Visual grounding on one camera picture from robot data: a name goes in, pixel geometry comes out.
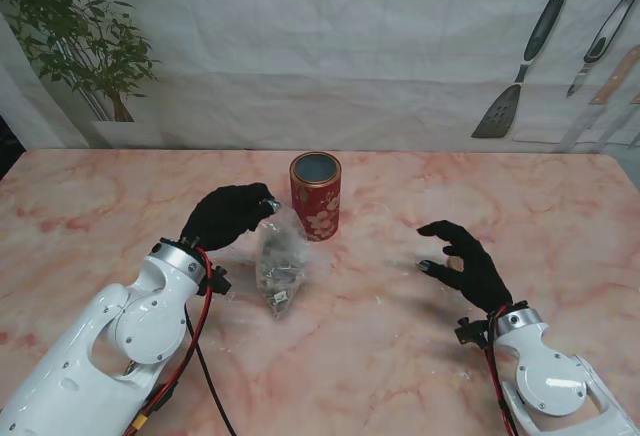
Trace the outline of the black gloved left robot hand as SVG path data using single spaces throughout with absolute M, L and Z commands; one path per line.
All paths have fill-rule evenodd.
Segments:
M 196 205 L 179 241 L 207 252 L 225 248 L 272 216 L 273 203 L 279 205 L 261 182 L 219 187 Z

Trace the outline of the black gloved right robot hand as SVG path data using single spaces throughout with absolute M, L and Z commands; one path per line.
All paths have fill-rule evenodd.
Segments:
M 426 275 L 459 291 L 473 306 L 486 314 L 511 306 L 513 298 L 500 277 L 491 256 L 464 227 L 447 220 L 435 221 L 417 229 L 423 237 L 437 237 L 448 243 L 443 253 L 459 257 L 463 269 L 457 271 L 425 259 L 418 267 Z

